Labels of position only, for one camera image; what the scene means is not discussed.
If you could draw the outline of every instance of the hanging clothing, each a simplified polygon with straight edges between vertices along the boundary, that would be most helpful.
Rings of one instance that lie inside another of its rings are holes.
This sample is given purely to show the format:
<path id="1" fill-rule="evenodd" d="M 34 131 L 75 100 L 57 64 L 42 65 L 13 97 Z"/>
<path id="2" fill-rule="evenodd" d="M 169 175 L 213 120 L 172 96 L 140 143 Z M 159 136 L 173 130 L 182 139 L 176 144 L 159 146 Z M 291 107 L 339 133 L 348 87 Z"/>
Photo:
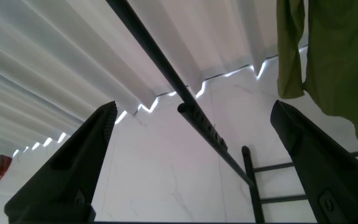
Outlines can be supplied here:
<path id="1" fill-rule="evenodd" d="M 313 0 L 308 11 L 309 46 L 302 83 L 298 43 L 303 34 L 303 0 L 277 0 L 278 94 L 303 96 L 321 110 L 351 121 L 358 138 L 358 1 Z"/>

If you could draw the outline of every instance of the horizontal metal bar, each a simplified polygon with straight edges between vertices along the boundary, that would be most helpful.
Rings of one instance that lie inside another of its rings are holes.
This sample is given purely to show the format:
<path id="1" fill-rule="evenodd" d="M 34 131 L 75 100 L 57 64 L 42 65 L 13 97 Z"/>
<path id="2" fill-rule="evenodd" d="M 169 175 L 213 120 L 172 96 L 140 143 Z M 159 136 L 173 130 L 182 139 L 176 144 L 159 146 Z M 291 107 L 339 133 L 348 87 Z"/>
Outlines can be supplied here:
<path id="1" fill-rule="evenodd" d="M 351 154 L 354 157 L 358 157 L 358 152 L 351 152 Z M 277 165 L 272 165 L 272 166 L 254 168 L 254 172 L 263 172 L 263 171 L 276 170 L 276 169 L 282 169 L 282 168 L 287 168 L 287 167 L 293 167 L 293 163 L 287 162 L 284 164 L 277 164 Z"/>
<path id="2" fill-rule="evenodd" d="M 266 203 L 278 203 L 278 202 L 293 202 L 297 200 L 307 200 L 306 195 L 291 195 L 291 196 L 282 196 L 274 198 L 262 198 L 260 199 L 261 204 Z"/>

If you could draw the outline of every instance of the green shirt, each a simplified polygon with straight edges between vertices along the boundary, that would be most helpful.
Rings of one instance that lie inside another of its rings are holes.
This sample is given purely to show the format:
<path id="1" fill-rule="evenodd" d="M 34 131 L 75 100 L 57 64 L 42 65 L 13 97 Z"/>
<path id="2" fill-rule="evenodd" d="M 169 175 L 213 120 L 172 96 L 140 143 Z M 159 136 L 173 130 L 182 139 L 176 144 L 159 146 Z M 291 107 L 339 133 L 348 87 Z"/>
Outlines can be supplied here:
<path id="1" fill-rule="evenodd" d="M 303 34 L 303 0 L 277 0 L 278 94 L 306 90 L 326 115 L 351 121 L 358 138 L 358 0 L 310 0 L 306 81 L 298 43 Z"/>

